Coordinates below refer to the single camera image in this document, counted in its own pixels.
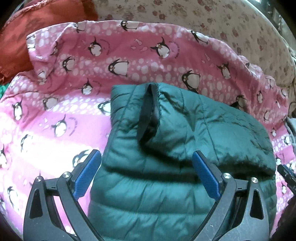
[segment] green fabric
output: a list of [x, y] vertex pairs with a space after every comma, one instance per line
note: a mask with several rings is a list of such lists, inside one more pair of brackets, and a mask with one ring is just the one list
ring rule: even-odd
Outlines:
[[9, 83], [6, 85], [0, 85], [0, 99], [4, 95], [4, 92], [7, 90], [8, 86], [9, 86]]
[[259, 179], [276, 214], [276, 162], [264, 127], [223, 103], [158, 84], [160, 124], [145, 146], [136, 140], [145, 85], [114, 86], [112, 130], [91, 189], [89, 220], [105, 240], [188, 240], [214, 200], [195, 174], [191, 156], [203, 154], [235, 178]]

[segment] blue gripper pad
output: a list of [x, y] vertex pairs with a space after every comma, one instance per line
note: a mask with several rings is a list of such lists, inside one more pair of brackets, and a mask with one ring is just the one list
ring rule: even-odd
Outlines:
[[192, 155], [192, 164], [209, 197], [219, 200], [219, 183], [197, 151]]
[[79, 163], [75, 168], [82, 168], [79, 176], [74, 181], [73, 196], [77, 201], [83, 197], [102, 163], [102, 156], [98, 150], [92, 150], [84, 162]]

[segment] penguin print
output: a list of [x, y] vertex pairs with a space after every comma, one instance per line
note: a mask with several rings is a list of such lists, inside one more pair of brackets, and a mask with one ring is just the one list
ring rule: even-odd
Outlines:
[[6, 168], [6, 167], [7, 167], [7, 159], [4, 153], [4, 145], [3, 145], [3, 148], [0, 151], [0, 168]]
[[20, 141], [20, 152], [28, 152], [33, 137], [26, 134]]
[[89, 45], [88, 49], [94, 57], [98, 57], [102, 53], [102, 46], [97, 43], [96, 38], [94, 38], [94, 41]]
[[72, 160], [73, 168], [77, 166], [77, 164], [84, 162], [85, 159], [88, 157], [90, 151], [89, 150], [84, 150], [80, 152], [78, 155], [74, 156]]
[[121, 27], [127, 31], [128, 29], [138, 29], [139, 22], [128, 22], [128, 21], [121, 21]]
[[208, 36], [204, 36], [202, 33], [198, 33], [198, 32], [192, 31], [192, 30], [191, 30], [191, 33], [192, 33], [193, 37], [195, 38], [195, 40], [197, 42], [201, 41], [201, 42], [204, 42], [206, 44], [209, 43], [209, 37]]
[[22, 100], [12, 105], [13, 118], [15, 121], [19, 121], [22, 118]]
[[256, 71], [255, 71], [254, 67], [252, 65], [250, 65], [250, 63], [246, 63], [246, 67], [248, 68], [248, 70], [251, 72], [251, 74], [253, 76], [256, 76]]
[[63, 68], [66, 70], [66, 72], [72, 71], [72, 69], [74, 67], [74, 62], [75, 62], [75, 59], [71, 58], [71, 56], [66, 58], [63, 61], [62, 65], [63, 65]]
[[38, 74], [39, 85], [44, 85], [46, 83], [46, 72], [43, 70]]
[[20, 208], [19, 208], [19, 198], [18, 198], [18, 193], [14, 190], [14, 188], [12, 186], [10, 186], [7, 189], [7, 194], [9, 197], [9, 201], [13, 207], [13, 209], [19, 213], [20, 212]]
[[105, 101], [98, 105], [98, 109], [106, 116], [111, 114], [111, 100]]
[[92, 89], [93, 89], [93, 87], [89, 83], [89, 79], [87, 79], [87, 82], [81, 88], [81, 92], [83, 95], [89, 95], [91, 93]]
[[27, 49], [35, 50], [35, 35], [26, 38]]
[[269, 120], [269, 113], [270, 113], [270, 111], [267, 110], [267, 111], [265, 111], [265, 113], [263, 115], [263, 119], [265, 120], [265, 122], [267, 122]]
[[284, 142], [286, 145], [289, 145], [290, 144], [290, 136], [286, 136], [284, 139]]
[[81, 32], [81, 31], [85, 31], [85, 26], [86, 26], [86, 24], [83, 22], [78, 22], [74, 25], [77, 33]]
[[259, 91], [258, 94], [257, 94], [257, 100], [258, 100], [258, 103], [259, 104], [262, 104], [263, 102], [263, 96], [262, 96], [262, 92]]
[[58, 99], [55, 97], [46, 98], [43, 101], [44, 110], [49, 110], [58, 103]]
[[55, 137], [61, 137], [63, 134], [65, 134], [67, 130], [67, 123], [65, 119], [66, 119], [66, 115], [62, 120], [59, 120], [55, 125], [52, 125], [52, 128], [54, 128]]
[[155, 50], [160, 59], [167, 58], [170, 54], [170, 48], [165, 44], [165, 40], [163, 37], [162, 42], [158, 43], [155, 47], [150, 47]]
[[109, 64], [108, 70], [112, 74], [122, 75], [127, 77], [129, 61], [119, 61], [115, 60], [113, 63]]
[[276, 130], [274, 128], [272, 128], [271, 134], [273, 137], [276, 137]]
[[279, 101], [278, 100], [276, 100], [276, 104], [277, 104], [278, 108], [280, 109], [281, 108], [281, 105], [279, 104]]
[[220, 70], [221, 73], [224, 77], [224, 79], [228, 80], [230, 79], [230, 71], [229, 71], [229, 62], [227, 62], [227, 64], [221, 64], [221, 66], [217, 66]]
[[183, 74], [182, 81], [189, 90], [197, 93], [198, 86], [200, 84], [200, 74], [195, 74], [195, 73], [191, 73], [191, 72], [192, 72], [192, 70]]
[[276, 165], [281, 165], [281, 159], [276, 155]]
[[57, 41], [56, 41], [56, 44], [54, 46], [54, 50], [53, 50], [51, 56], [55, 56], [57, 54], [57, 52], [58, 52], [58, 50], [57, 50]]
[[283, 95], [283, 97], [288, 97], [288, 93], [286, 89], [281, 89], [281, 94]]
[[284, 184], [281, 185], [281, 192], [283, 194], [285, 194], [287, 192], [287, 187]]

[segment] pink penguin blanket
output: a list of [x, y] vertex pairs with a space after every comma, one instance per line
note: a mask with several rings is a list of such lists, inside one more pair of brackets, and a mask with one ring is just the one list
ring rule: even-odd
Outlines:
[[[104, 151], [113, 85], [165, 82], [233, 104], [265, 126], [278, 164], [295, 170], [286, 90], [222, 41], [170, 24], [84, 21], [38, 30], [27, 47], [34, 70], [19, 73], [0, 101], [1, 203], [20, 232], [36, 176], [59, 177]], [[291, 197], [276, 176], [275, 228]], [[89, 191], [79, 202], [87, 214]]]

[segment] orange blanket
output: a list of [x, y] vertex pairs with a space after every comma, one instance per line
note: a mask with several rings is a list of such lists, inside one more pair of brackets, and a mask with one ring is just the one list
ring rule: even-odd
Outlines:
[[16, 12], [0, 31], [0, 84], [33, 69], [27, 35], [51, 25], [83, 20], [98, 20], [92, 0], [46, 0]]

